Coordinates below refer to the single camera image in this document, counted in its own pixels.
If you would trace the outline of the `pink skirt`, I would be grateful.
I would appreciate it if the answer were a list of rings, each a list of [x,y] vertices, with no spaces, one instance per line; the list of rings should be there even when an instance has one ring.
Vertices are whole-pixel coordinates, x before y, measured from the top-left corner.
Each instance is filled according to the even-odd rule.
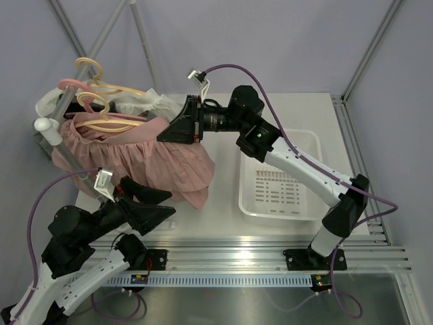
[[[201,144],[159,142],[157,136],[168,127],[162,116],[122,133],[90,129],[83,124],[90,118],[89,113],[77,114],[60,129],[63,143],[83,168],[109,169],[115,184],[129,176],[143,186],[169,191],[174,200],[188,201],[195,209],[205,205],[215,163]]]

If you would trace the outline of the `beige hanger front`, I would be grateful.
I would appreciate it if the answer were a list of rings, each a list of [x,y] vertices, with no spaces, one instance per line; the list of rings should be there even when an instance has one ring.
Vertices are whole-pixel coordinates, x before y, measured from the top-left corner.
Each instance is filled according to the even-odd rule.
[[[76,128],[80,127],[88,127],[90,129],[94,129],[97,131],[102,131],[106,133],[120,133],[124,131],[128,131],[134,127],[138,127],[144,124],[145,121],[141,121],[137,118],[137,116],[132,117],[113,117],[109,116],[108,113],[110,111],[110,105],[107,100],[105,100],[102,96],[92,93],[90,91],[84,91],[79,93],[76,96],[77,102],[86,109],[90,110],[91,114],[95,114],[91,107],[91,103],[93,100],[97,100],[104,105],[104,109],[99,112],[101,118],[91,118],[89,121],[79,122],[75,124]]]

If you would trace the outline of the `pink hanger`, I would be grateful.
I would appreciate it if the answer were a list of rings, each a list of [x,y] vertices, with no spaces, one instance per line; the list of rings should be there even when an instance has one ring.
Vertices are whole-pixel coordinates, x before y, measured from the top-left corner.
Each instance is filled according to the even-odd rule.
[[[83,105],[81,105],[77,99],[78,92],[74,94],[71,102],[67,106],[63,107],[63,97],[66,95],[67,90],[78,89],[88,91],[91,95],[95,95],[95,92],[92,90],[92,88],[90,88],[90,86],[76,79],[62,79],[58,84],[58,89],[64,91],[64,93],[59,96],[59,100],[55,105],[53,115],[63,116],[64,118],[72,118],[72,115],[77,115],[79,113],[89,113],[93,120],[101,119],[107,121],[109,118],[121,118],[131,121],[147,121],[147,118],[142,116],[117,113],[115,110],[112,110],[114,105],[111,104],[98,104],[95,106],[97,110],[94,111],[91,106],[93,97],[83,100]]]

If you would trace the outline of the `grey skirt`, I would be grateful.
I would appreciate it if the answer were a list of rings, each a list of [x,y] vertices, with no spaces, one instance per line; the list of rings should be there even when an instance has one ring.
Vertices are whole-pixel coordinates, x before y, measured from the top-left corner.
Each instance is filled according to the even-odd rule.
[[[96,104],[93,104],[93,103],[91,104],[91,106],[94,109],[94,111],[97,110],[97,108],[95,107],[96,105],[98,105],[98,104],[102,105],[101,102],[98,102],[98,101],[96,101],[96,102],[97,102]],[[119,113],[116,110],[116,106],[115,106],[115,104],[113,102],[108,102],[108,103],[111,104],[111,105],[114,105],[114,107],[113,107],[112,110],[115,110],[117,113]],[[145,111],[144,113],[141,113],[138,116],[145,117],[145,118],[147,118],[148,121],[150,121],[151,119],[156,118],[158,115],[156,115],[156,114],[154,114],[154,113],[152,113],[150,111]],[[52,155],[53,149],[52,149],[51,145],[49,144],[49,142],[43,137],[43,135],[41,135],[39,132],[35,131],[34,140],[38,144],[38,146],[40,146],[41,149],[43,151],[45,151],[45,154],[48,157],[50,157]]]

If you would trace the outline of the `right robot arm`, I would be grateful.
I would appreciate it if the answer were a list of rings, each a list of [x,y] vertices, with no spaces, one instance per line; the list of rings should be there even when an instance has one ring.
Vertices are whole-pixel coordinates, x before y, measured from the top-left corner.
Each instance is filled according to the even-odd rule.
[[[158,136],[159,142],[195,144],[205,132],[237,132],[246,156],[286,172],[312,190],[329,207],[321,227],[304,249],[286,249],[289,270],[327,270],[343,255],[338,245],[348,238],[367,206],[369,180],[338,173],[291,144],[285,133],[262,117],[265,107],[249,85],[236,87],[226,107],[188,95],[177,117]]]

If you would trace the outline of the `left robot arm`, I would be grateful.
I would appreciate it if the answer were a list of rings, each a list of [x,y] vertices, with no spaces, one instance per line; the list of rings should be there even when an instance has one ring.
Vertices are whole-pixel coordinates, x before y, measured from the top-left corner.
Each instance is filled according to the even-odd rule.
[[[142,186],[130,177],[114,186],[111,178],[109,171],[97,174],[93,187],[105,201],[95,212],[69,205],[55,214],[48,226],[51,239],[34,268],[32,284],[19,303],[1,311],[5,324],[65,324],[110,278],[152,264],[140,238],[175,213],[174,207],[163,205],[172,194]],[[133,233],[122,235],[95,267],[73,280],[95,253],[91,243],[124,224]]]

